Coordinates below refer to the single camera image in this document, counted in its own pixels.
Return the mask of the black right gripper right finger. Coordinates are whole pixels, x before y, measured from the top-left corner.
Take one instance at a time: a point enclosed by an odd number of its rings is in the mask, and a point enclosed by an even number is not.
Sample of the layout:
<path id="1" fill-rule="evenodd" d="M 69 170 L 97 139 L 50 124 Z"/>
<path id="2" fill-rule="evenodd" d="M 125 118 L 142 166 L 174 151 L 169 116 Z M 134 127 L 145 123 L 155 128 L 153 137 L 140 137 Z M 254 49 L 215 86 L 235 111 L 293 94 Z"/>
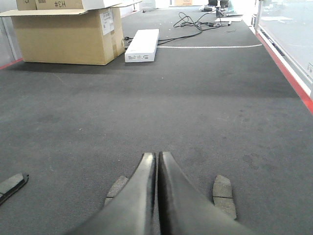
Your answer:
<path id="1" fill-rule="evenodd" d="M 188 180 L 170 152 L 158 157 L 157 197 L 163 235 L 252 235 Z"/>

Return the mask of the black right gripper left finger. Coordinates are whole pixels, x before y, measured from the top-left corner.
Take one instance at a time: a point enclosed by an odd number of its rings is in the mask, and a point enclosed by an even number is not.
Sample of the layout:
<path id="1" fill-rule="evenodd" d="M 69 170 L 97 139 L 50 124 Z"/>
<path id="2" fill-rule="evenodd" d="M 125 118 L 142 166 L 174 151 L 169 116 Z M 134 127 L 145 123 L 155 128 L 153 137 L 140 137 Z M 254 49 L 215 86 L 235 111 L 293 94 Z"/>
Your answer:
<path id="1" fill-rule="evenodd" d="M 122 190 L 68 235 L 150 235 L 155 204 L 156 155 L 144 153 Z"/>

